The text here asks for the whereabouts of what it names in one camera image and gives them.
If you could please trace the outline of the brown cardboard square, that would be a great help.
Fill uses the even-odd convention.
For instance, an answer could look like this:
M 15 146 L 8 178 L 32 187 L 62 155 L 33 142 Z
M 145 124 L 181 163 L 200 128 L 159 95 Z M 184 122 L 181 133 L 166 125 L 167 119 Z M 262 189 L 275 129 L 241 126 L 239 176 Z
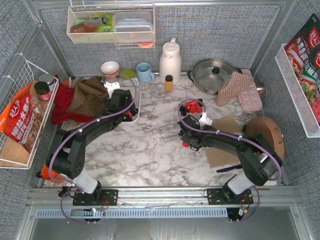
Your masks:
M 212 123 L 212 127 L 222 132 L 236 134 L 242 132 L 242 127 L 237 123 L 233 116 L 218 119 Z

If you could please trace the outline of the pink striped cloth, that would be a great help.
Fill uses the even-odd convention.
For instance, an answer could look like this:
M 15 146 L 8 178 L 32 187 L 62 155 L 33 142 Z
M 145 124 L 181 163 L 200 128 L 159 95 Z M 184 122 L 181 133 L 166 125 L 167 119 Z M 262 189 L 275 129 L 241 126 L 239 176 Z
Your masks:
M 253 82 L 252 76 L 234 71 L 229 81 L 224 83 L 218 91 L 216 104 L 220 107 L 228 104 L 232 98 L 246 90 Z

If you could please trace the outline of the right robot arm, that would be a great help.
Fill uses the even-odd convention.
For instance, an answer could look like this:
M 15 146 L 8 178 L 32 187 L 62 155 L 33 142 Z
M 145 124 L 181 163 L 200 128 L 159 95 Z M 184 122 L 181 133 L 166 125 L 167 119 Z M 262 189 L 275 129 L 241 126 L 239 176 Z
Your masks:
M 238 157 L 242 171 L 222 187 L 229 201 L 251 187 L 281 178 L 283 162 L 260 133 L 252 136 L 227 133 L 209 125 L 200 126 L 190 115 L 177 124 L 180 139 L 194 151 L 216 148 Z

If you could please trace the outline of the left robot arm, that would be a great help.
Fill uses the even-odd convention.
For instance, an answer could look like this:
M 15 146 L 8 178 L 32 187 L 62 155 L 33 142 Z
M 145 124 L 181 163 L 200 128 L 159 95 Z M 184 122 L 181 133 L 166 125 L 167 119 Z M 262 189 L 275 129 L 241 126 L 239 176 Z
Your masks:
M 122 123 L 135 121 L 140 113 L 141 91 L 137 87 L 115 89 L 106 100 L 106 110 L 97 118 L 73 130 L 58 130 L 53 138 L 46 166 L 82 193 L 99 191 L 99 181 L 85 170 L 86 147 Z

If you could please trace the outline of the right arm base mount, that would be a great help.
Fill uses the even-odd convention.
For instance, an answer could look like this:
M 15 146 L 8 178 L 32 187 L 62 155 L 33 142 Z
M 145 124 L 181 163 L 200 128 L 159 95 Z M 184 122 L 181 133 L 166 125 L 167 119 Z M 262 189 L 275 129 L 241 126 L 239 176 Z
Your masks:
M 209 205 L 251 205 L 254 203 L 249 188 L 240 194 L 235 194 L 226 186 L 211 187 L 206 188 L 203 193 Z

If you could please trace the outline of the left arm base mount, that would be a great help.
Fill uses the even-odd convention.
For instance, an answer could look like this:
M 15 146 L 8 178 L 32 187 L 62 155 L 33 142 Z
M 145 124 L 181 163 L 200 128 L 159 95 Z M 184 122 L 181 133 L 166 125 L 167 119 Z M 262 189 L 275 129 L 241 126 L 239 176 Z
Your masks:
M 93 194 L 75 193 L 73 206 L 116 206 L 118 202 L 117 189 L 101 189 Z

